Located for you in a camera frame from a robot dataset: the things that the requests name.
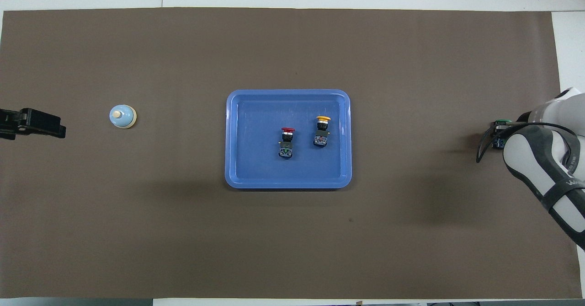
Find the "yellow push button switch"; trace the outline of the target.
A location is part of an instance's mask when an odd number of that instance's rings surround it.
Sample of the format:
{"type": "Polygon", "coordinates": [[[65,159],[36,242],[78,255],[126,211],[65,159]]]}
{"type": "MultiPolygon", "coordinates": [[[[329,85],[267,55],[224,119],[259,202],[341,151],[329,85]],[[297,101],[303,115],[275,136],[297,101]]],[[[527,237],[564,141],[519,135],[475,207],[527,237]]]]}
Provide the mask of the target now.
{"type": "Polygon", "coordinates": [[[328,127],[331,118],[327,116],[316,116],[316,131],[314,134],[313,145],[316,147],[326,147],[330,132],[328,127]]]}

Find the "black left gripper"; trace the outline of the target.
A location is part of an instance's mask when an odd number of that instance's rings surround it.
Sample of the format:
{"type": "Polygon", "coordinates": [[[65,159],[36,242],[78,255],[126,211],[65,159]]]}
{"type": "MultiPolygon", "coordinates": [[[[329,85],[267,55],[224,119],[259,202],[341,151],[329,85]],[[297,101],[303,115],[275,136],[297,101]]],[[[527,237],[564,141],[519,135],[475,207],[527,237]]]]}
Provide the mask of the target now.
{"type": "Polygon", "coordinates": [[[12,111],[0,108],[0,139],[15,140],[20,117],[21,135],[48,135],[65,139],[66,127],[61,125],[61,117],[32,108],[12,111]]]}

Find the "red push button switch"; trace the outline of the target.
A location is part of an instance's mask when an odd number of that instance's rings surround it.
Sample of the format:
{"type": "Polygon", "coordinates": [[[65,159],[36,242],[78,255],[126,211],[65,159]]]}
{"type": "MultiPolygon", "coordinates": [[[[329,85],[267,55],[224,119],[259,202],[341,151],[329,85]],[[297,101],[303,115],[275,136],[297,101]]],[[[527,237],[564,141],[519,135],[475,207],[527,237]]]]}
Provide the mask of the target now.
{"type": "Polygon", "coordinates": [[[279,156],[282,158],[292,158],[293,157],[293,139],[294,139],[294,132],[295,129],[283,127],[281,128],[282,131],[282,140],[279,141],[279,156]]]}

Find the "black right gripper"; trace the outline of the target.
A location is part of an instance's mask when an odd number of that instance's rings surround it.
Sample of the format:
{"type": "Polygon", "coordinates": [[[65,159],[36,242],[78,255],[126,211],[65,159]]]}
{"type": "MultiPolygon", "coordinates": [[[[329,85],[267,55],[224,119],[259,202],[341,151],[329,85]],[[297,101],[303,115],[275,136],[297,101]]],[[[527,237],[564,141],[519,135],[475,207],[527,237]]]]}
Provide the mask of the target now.
{"type": "Polygon", "coordinates": [[[523,121],[493,121],[491,123],[492,138],[508,138],[526,125],[523,121]]]}

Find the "light blue desk bell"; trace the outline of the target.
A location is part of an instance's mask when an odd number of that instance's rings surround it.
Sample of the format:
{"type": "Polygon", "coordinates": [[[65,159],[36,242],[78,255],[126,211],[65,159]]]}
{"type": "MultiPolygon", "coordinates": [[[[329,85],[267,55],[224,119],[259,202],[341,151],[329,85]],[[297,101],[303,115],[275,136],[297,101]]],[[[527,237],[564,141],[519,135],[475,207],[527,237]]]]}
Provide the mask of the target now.
{"type": "Polygon", "coordinates": [[[136,110],[129,105],[115,105],[109,111],[109,121],[119,129],[132,128],[136,124],[137,118],[136,110]]]}

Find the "blue plastic tray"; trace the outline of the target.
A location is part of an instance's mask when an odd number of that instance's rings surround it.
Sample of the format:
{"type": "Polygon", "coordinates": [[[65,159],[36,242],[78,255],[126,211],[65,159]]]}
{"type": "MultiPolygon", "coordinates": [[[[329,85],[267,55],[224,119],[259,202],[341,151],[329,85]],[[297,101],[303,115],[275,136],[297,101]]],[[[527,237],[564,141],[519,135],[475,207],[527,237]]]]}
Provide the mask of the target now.
{"type": "Polygon", "coordinates": [[[352,179],[351,101],[336,89],[239,90],[226,100],[225,179],[240,189],[339,189],[352,179]],[[316,116],[328,144],[316,147],[316,116]],[[292,158],[281,128],[295,129],[292,158]]]}

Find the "green push button switch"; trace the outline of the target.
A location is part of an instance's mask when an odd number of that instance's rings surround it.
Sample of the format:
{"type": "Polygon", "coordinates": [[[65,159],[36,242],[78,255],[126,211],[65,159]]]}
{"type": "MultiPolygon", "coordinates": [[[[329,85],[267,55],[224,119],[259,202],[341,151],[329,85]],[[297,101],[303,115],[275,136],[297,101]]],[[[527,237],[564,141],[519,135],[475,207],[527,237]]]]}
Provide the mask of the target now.
{"type": "Polygon", "coordinates": [[[504,133],[504,131],[511,126],[509,125],[512,123],[510,120],[495,120],[490,125],[489,136],[491,137],[491,147],[496,150],[503,150],[506,144],[506,141],[509,137],[509,134],[504,133]]]}

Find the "brown table mat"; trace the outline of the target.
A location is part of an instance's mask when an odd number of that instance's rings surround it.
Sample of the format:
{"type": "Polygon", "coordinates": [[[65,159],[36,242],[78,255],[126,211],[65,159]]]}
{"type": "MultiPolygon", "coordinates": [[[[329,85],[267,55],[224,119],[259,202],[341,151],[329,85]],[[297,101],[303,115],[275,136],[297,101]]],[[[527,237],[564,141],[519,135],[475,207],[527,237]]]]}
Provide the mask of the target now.
{"type": "Polygon", "coordinates": [[[560,92],[548,12],[6,11],[0,298],[579,298],[577,248],[481,133],[560,92]],[[340,89],[337,191],[224,176],[240,89],[340,89]],[[115,105],[138,115],[109,121],[115,105]]]}

